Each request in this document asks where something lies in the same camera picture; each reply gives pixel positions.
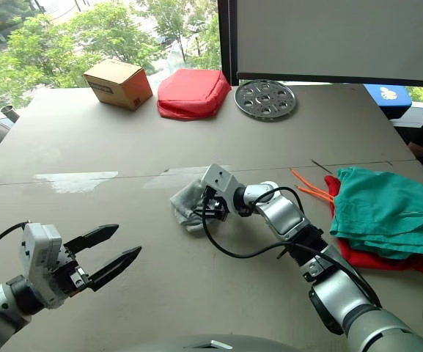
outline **perforated metal plate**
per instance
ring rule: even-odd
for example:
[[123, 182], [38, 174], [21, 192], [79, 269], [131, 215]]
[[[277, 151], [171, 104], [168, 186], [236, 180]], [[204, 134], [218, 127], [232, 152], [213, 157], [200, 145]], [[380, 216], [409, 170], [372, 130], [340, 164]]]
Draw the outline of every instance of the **perforated metal plate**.
[[291, 89], [276, 81], [257, 79], [235, 91], [235, 103], [247, 115], [265, 122], [281, 120], [295, 107]]

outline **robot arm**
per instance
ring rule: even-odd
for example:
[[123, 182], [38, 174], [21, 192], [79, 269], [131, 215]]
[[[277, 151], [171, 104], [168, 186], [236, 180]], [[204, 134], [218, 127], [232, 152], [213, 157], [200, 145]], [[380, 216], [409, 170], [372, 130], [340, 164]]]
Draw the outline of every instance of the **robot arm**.
[[[280, 241], [288, 242], [284, 252], [289, 252], [303, 278], [312, 284], [309, 299], [322, 322], [331, 332], [345, 334], [353, 352], [423, 351], [420, 336], [376, 305], [352, 280], [352, 275], [334, 265], [333, 261], [343, 265], [361, 279], [339, 252], [322, 239], [322, 230], [312, 225], [280, 191], [273, 191], [278, 187], [275, 183], [244, 186], [228, 171], [213, 164], [203, 176], [202, 184], [206, 186], [205, 201], [209, 199], [213, 208], [221, 209], [215, 217], [225, 220], [228, 212], [240, 216], [258, 213]], [[302, 246], [322, 252], [332, 260], [303, 250]]]
[[124, 271], [141, 247], [123, 252], [89, 276], [76, 254], [108, 240], [118, 225], [103, 225], [62, 244], [54, 225], [28, 223], [23, 228], [20, 259], [23, 275], [0, 285], [0, 349], [43, 308], [60, 307], [86, 288], [97, 291]]

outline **red pillow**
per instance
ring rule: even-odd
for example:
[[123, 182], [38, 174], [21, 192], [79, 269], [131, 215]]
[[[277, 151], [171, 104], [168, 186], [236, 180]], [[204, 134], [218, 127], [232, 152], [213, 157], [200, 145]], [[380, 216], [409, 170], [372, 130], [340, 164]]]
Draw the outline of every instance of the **red pillow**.
[[221, 71], [181, 68], [159, 86], [159, 114], [178, 120], [214, 116], [230, 90]]

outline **teal cloth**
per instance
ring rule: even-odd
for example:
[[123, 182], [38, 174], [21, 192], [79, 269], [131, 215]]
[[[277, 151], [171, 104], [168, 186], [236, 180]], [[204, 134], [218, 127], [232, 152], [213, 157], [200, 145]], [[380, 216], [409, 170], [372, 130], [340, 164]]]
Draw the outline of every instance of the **teal cloth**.
[[423, 185], [391, 172], [352, 166], [338, 170], [330, 233], [353, 249], [406, 259], [423, 254]]

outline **white screen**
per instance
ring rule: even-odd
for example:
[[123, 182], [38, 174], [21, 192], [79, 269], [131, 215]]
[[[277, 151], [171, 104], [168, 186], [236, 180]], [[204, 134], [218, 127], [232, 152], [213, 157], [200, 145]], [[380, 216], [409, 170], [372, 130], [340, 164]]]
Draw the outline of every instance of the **white screen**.
[[423, 0], [238, 0], [237, 28], [239, 73], [423, 81]]

